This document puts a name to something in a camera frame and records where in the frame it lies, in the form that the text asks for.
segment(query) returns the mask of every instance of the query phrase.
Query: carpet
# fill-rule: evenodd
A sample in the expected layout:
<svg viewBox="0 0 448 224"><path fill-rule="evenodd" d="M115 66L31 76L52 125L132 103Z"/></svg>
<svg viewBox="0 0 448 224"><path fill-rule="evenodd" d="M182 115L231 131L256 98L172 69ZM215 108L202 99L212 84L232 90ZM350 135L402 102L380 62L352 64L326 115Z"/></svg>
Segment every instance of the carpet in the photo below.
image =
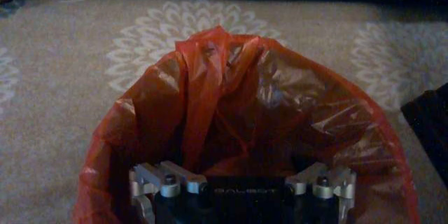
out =
<svg viewBox="0 0 448 224"><path fill-rule="evenodd" d="M15 0L0 6L0 223L70 223L78 173L108 108L174 42L218 24L278 39L383 107L423 223L448 190L400 106L448 82L448 12L314 0Z"/></svg>

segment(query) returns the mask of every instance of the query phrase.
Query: plastic bag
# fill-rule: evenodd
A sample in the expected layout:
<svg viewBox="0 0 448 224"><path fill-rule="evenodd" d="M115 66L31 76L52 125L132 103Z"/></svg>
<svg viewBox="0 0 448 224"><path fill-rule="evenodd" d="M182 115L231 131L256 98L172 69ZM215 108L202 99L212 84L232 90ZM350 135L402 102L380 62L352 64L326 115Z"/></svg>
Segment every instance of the plastic bag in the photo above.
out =
<svg viewBox="0 0 448 224"><path fill-rule="evenodd" d="M176 43L106 115L75 220L132 222L135 164L172 160L206 175L287 176L295 156L356 171L356 223L419 223L411 170L372 99L275 40L218 27Z"/></svg>

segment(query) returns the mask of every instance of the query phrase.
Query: metal mechanical part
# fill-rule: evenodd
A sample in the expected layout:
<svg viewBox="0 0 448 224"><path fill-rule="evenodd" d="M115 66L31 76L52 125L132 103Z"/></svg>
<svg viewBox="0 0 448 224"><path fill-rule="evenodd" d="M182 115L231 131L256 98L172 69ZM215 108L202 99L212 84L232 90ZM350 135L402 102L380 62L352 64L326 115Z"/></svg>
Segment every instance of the metal mechanical part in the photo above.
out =
<svg viewBox="0 0 448 224"><path fill-rule="evenodd" d="M311 184L326 170L327 166L316 162L300 173L286 178L286 184L294 188L295 195L303 195L307 192L307 184Z"/></svg>
<svg viewBox="0 0 448 224"><path fill-rule="evenodd" d="M314 195L320 199L331 199L334 197L334 188L326 176L319 176L314 183Z"/></svg>
<svg viewBox="0 0 448 224"><path fill-rule="evenodd" d="M176 177L170 176L171 179L167 180L166 177L168 174L164 174L148 163L136 165L134 170L136 181L140 184L152 183L160 189L163 197L172 198L180 194L180 183Z"/></svg>
<svg viewBox="0 0 448 224"><path fill-rule="evenodd" d="M190 172L171 161L160 162L160 168L179 177L180 183L186 185L187 192L192 194L200 193L202 187L207 184L207 178L204 175L198 175Z"/></svg>
<svg viewBox="0 0 448 224"><path fill-rule="evenodd" d="M151 200L148 199L148 197L144 195L132 197L132 205L136 208L140 221L146 224L155 224L156 217L152 211L152 204L151 204Z"/></svg>
<svg viewBox="0 0 448 224"><path fill-rule="evenodd" d="M286 178L286 184L303 195L307 185L312 184L312 192L318 198L339 197L339 224L347 222L348 211L355 207L356 173L347 167L328 170L326 164L316 162L304 171Z"/></svg>

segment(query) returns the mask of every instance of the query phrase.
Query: gray carpet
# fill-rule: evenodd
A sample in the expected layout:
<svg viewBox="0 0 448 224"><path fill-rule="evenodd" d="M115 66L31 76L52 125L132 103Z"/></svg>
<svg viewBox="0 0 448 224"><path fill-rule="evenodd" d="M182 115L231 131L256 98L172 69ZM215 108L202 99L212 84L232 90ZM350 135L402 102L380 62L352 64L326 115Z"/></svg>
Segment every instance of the gray carpet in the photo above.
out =
<svg viewBox="0 0 448 224"><path fill-rule="evenodd" d="M15 0L0 6L0 223L71 222L92 131L146 67L195 31L272 37L387 112L423 223L448 191L400 106L448 82L447 9L288 0Z"/></svg>

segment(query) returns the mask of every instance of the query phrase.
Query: red plastic bag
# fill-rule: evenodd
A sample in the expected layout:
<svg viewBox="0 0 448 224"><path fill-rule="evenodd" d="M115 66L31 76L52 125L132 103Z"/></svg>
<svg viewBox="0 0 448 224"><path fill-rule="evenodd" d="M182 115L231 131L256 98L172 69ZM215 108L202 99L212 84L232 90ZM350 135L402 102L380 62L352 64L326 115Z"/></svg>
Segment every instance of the red plastic bag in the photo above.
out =
<svg viewBox="0 0 448 224"><path fill-rule="evenodd" d="M356 223L419 223L411 170L372 99L275 40L218 27L176 43L104 117L75 220L132 221L135 164L172 160L206 175L287 176L295 155L356 171Z"/></svg>

